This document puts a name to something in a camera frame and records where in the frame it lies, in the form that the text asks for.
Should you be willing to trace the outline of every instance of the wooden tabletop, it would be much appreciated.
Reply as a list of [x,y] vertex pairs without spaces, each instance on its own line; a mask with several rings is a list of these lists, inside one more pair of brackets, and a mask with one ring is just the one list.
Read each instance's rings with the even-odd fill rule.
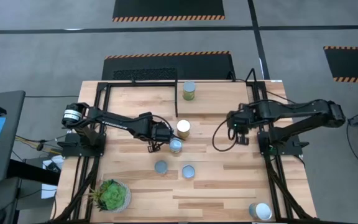
[[[227,88],[236,84],[227,80],[219,82]],[[267,80],[265,83],[268,91],[285,97],[282,82]],[[97,84],[98,81],[83,82],[78,102],[93,105]],[[236,145],[230,151],[218,152],[211,145],[211,137],[226,115],[179,114],[176,118],[173,91],[173,87],[112,89],[108,111],[133,117],[150,111],[166,118],[172,127],[176,127],[177,121],[187,119],[191,124],[190,136],[179,154],[171,153],[168,146],[150,154],[147,143],[133,139],[126,131],[107,128],[106,150],[100,160],[96,185],[103,180],[120,180],[131,189],[132,200],[121,213],[99,212],[93,207],[91,222],[249,222],[252,221],[248,211],[251,203],[265,202],[273,210],[265,162],[259,154],[257,130],[250,131],[248,146]],[[242,101],[238,96],[228,95],[227,101],[235,100],[235,105],[253,101],[250,90],[247,95]],[[268,97],[286,103],[271,94]],[[287,126],[291,122],[291,119],[281,119],[275,125]],[[216,143],[219,148],[231,144],[227,139],[226,125],[218,131]],[[70,157],[64,162],[56,194],[57,215],[70,202],[77,159]],[[168,164],[165,175],[154,171],[154,164],[159,160]],[[305,211],[315,217],[303,164],[293,156],[282,156],[282,161],[289,191]],[[196,172],[190,180],[182,177],[181,173],[187,164],[192,165]],[[277,191],[282,216],[285,217],[282,196]],[[80,218],[85,215],[86,199],[84,196]]]

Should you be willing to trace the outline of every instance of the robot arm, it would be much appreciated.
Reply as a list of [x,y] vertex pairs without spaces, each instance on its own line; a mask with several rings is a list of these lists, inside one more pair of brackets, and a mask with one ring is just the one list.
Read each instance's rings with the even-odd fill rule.
[[281,118],[308,117],[284,128],[274,127],[268,131],[270,144],[285,142],[305,131],[325,126],[338,128],[346,118],[341,106],[332,101],[314,100],[309,103],[283,104],[273,100],[261,100],[248,105],[240,104],[238,111],[227,114],[227,127],[235,135],[245,136],[252,128],[271,124]]
[[68,129],[74,129],[80,136],[89,140],[90,145],[96,143],[99,133],[91,130],[88,127],[89,124],[105,124],[123,129],[131,133],[134,138],[149,142],[149,152],[155,152],[160,150],[162,144],[170,142],[173,137],[173,129],[166,121],[166,124],[154,121],[154,116],[161,118],[150,112],[140,114],[137,118],[128,118],[101,111],[86,103],[72,103],[66,107],[62,125]]

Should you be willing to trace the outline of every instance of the floor mat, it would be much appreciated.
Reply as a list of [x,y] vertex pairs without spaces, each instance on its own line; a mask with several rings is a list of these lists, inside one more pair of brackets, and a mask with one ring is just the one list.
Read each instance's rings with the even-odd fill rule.
[[222,20],[222,0],[116,0],[113,22]]
[[224,80],[234,73],[229,51],[112,55],[102,80]]
[[334,81],[358,83],[358,47],[325,46],[324,52]]

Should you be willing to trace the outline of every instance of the tin can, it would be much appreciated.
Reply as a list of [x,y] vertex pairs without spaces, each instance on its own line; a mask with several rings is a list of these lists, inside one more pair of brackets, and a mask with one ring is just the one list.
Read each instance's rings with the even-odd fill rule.
[[191,165],[185,165],[183,169],[181,170],[181,174],[184,178],[190,179],[193,178],[196,174],[196,171],[194,170],[194,167]]
[[178,138],[173,138],[169,142],[169,148],[173,153],[179,153],[181,151],[181,140]]
[[180,120],[177,124],[177,133],[179,137],[186,139],[190,134],[190,122],[187,120]]
[[272,217],[272,210],[266,203],[252,203],[249,205],[249,214],[254,219],[267,221]]
[[183,99],[192,100],[195,97],[196,83],[193,81],[185,81],[183,84]]
[[158,161],[155,163],[154,165],[154,170],[158,173],[158,174],[166,174],[167,170],[168,170],[168,166],[167,163],[165,161]]

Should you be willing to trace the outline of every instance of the succulent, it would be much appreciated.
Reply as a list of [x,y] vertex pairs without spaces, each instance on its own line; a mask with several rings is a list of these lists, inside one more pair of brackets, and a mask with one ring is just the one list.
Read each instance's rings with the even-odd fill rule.
[[113,180],[106,180],[90,195],[100,210],[114,210],[124,204],[126,189]]

